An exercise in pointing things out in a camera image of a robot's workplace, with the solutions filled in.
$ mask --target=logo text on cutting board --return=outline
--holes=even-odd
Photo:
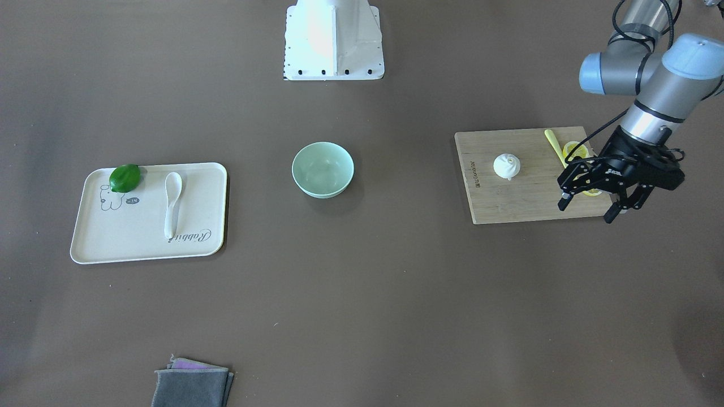
[[[475,188],[480,188],[480,178],[478,178],[478,170],[475,168],[475,161],[470,161],[470,170],[473,172]]]
[[[169,239],[171,242],[205,242],[211,237],[211,231],[209,229],[203,229],[197,233],[186,233],[184,235],[175,235]]]

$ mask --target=green lime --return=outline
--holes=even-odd
[[[122,165],[111,172],[108,182],[113,192],[130,192],[140,183],[140,169],[136,164]]]

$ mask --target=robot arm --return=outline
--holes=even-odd
[[[575,195],[599,189],[615,197],[604,215],[611,223],[622,211],[640,209],[654,188],[674,190],[683,182],[679,165],[683,152],[665,143],[702,99],[720,92],[724,43],[684,34],[665,53],[652,53],[671,21],[663,3],[633,1],[606,52],[589,55],[581,66],[584,90],[638,96],[601,154],[593,159],[576,157],[558,177],[561,211]]]

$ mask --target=brown table surface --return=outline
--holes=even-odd
[[[282,80],[293,4],[0,1],[0,406],[147,406],[172,353],[237,372],[229,406],[724,403],[721,98],[644,210],[475,226],[455,132],[633,102],[578,86],[616,1],[375,0],[387,73],[354,83]],[[724,22],[687,0],[676,32]],[[332,200],[290,175],[318,140],[355,159]],[[90,172],[203,161],[220,252],[71,260]]]

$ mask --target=black cable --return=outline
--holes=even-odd
[[[719,85],[716,85],[716,87],[714,87],[714,90],[711,91],[711,92],[709,92],[708,95],[704,96],[704,97],[702,98],[702,100],[708,99],[709,97],[711,97],[711,96],[714,95],[715,93],[716,93],[717,95],[718,95],[719,93],[721,93],[722,91],[721,91],[719,88],[721,88],[722,83],[724,83],[724,76],[722,76],[722,77],[719,78]]]
[[[673,27],[674,24],[678,21],[678,16],[681,14],[681,6],[683,6],[683,0],[679,0],[678,5],[676,6],[676,15],[674,16],[674,20],[670,23],[670,26]],[[669,32],[669,27],[666,27],[665,30],[661,32],[661,35],[664,35]]]
[[[568,153],[568,155],[565,157],[565,160],[564,160],[564,161],[566,162],[566,164],[568,164],[568,165],[571,165],[571,164],[572,164],[572,162],[571,162],[571,161],[568,161],[568,159],[573,155],[573,152],[574,152],[574,151],[578,150],[578,147],[584,145],[585,142],[587,142],[588,140],[591,140],[596,134],[602,132],[606,127],[611,126],[613,123],[615,123],[615,122],[616,122],[617,120],[619,120],[621,117],[623,117],[623,115],[626,114],[626,112],[628,112],[628,109],[626,109],[626,110],[624,110],[623,112],[619,113],[618,116],[614,117],[614,118],[611,119],[608,123],[606,123],[605,125],[599,127],[598,130],[596,130],[596,131],[594,131],[593,133],[591,133],[590,136],[586,137],[586,138],[583,139],[581,142],[579,142],[578,144],[576,144],[576,147],[575,147],[573,150],[571,150],[571,151]]]
[[[679,162],[686,158],[686,153],[681,148],[669,148],[666,152],[681,154],[681,158],[674,159],[674,162]]]
[[[627,156],[621,156],[621,155],[618,155],[618,154],[611,154],[611,155],[609,155],[609,156],[598,156],[598,157],[588,157],[588,158],[585,158],[585,159],[574,159],[573,161],[571,161],[570,163],[568,163],[568,165],[576,165],[576,164],[578,164],[578,163],[580,163],[580,162],[602,161],[602,160],[612,160],[612,159],[617,159],[617,160],[624,161],[624,162],[628,162],[628,163],[634,163],[634,162],[636,162],[636,160],[633,160],[633,159],[631,159],[630,157],[627,157]]]
[[[618,35],[624,37],[625,39],[627,39],[627,40],[629,40],[629,41],[633,41],[633,42],[635,42],[635,43],[640,43],[641,45],[643,45],[643,46],[645,46],[647,49],[649,49],[649,52],[650,52],[650,51],[651,51],[651,48],[648,46],[648,44],[646,44],[646,42],[647,42],[647,41],[652,41],[652,42],[654,42],[654,46],[655,46],[656,44],[655,44],[655,41],[654,41],[653,38],[649,37],[648,35],[644,35],[644,37],[646,37],[645,39],[639,39],[639,38],[631,37],[630,35],[624,33],[624,32],[620,29],[620,27],[618,26],[618,23],[616,22],[616,17],[618,16],[618,10],[619,10],[619,9],[621,8],[621,6],[623,5],[624,1],[626,1],[626,0],[620,0],[620,1],[618,2],[618,4],[616,4],[616,8],[614,8],[614,10],[613,10],[613,16],[611,17],[611,23],[613,24],[613,29],[616,30],[616,33],[618,33]],[[666,28],[666,30],[664,30],[664,31],[662,32],[662,34],[664,34],[664,33],[669,33],[669,44],[668,44],[668,47],[667,47],[667,49],[669,49],[669,48],[671,48],[671,46],[674,44],[674,24],[675,24],[676,20],[678,19],[679,14],[680,14],[682,0],[679,0],[678,10],[677,10],[677,12],[676,12],[676,18],[674,18],[673,14],[672,14],[672,12],[671,12],[671,7],[669,7],[669,3],[668,3],[666,0],[659,0],[659,2],[660,2],[661,4],[663,4],[664,9],[666,10],[666,17],[667,17],[668,20],[669,20],[669,26],[668,26],[668,28]]]

